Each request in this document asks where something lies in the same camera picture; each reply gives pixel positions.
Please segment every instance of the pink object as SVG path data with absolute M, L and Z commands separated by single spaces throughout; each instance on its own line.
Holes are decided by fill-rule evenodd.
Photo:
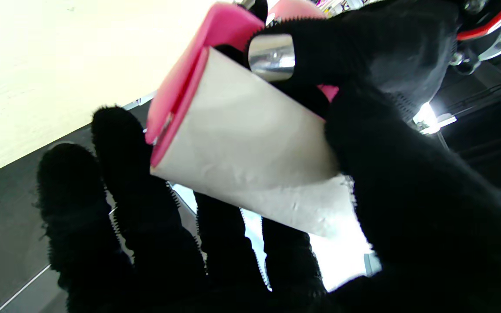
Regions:
M 274 14 L 274 19 L 282 20 L 296 17 L 326 18 L 324 13 L 308 0 L 280 0 L 268 14 Z
M 282 19 L 326 18 L 307 0 L 280 0 L 270 13 Z M 263 27 L 261 20 L 239 6 L 216 3 L 210 8 L 197 34 L 165 77 L 150 105 L 146 142 L 153 144 L 159 140 L 152 152 L 151 166 L 157 166 L 161 161 L 189 110 L 207 63 L 208 50 L 204 48 L 229 44 L 243 51 L 252 35 Z M 338 91 L 331 86 L 319 88 L 330 101 Z

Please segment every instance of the gray floor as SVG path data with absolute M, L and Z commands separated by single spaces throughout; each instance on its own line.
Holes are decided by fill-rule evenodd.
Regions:
M 131 109 L 143 124 L 148 105 L 146 103 Z M 91 149 L 89 126 L 82 127 L 59 141 L 63 140 Z M 0 307 L 48 264 L 47 238 L 43 236 L 42 220 L 34 207 L 36 168 L 48 146 L 0 169 Z M 45 312 L 60 312 L 50 310 L 52 305 L 61 307 L 64 303 L 64 295 L 58 290 L 41 288 L 37 294 L 40 303 L 44 302 L 42 298 L 47 298 L 48 310 Z

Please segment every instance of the wooden table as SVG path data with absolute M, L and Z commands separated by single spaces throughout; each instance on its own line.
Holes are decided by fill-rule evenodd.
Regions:
M 159 87 L 214 0 L 0 0 L 0 168 Z

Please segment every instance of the black glove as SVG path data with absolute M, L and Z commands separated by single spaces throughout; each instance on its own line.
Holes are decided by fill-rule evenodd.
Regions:
M 444 0 L 386 0 L 329 20 L 281 22 L 257 36 L 293 37 L 294 73 L 284 91 L 360 81 L 388 95 L 408 120 L 440 87 L 457 18 L 457 5 Z
M 436 93 L 456 16 L 448 2 L 398 0 L 258 34 L 292 36 L 288 89 L 340 88 L 326 139 L 382 264 L 330 293 L 342 311 L 501 311 L 501 193 L 403 122 Z
M 97 111 L 91 126 L 97 159 L 63 143 L 38 169 L 50 264 L 69 312 L 259 311 L 272 297 L 288 307 L 326 293 L 307 234 L 264 221 L 269 293 L 239 208 L 196 194 L 205 268 L 197 240 L 181 225 L 179 199 L 149 173 L 152 147 L 137 119 L 111 107 Z M 104 182 L 133 264 L 110 223 Z

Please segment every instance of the red and white object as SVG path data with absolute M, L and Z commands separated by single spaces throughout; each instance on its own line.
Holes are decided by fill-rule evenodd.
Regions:
M 211 48 L 243 50 L 262 27 L 237 6 L 211 8 L 152 101 L 151 173 L 299 230 L 338 236 L 356 221 L 324 121 Z

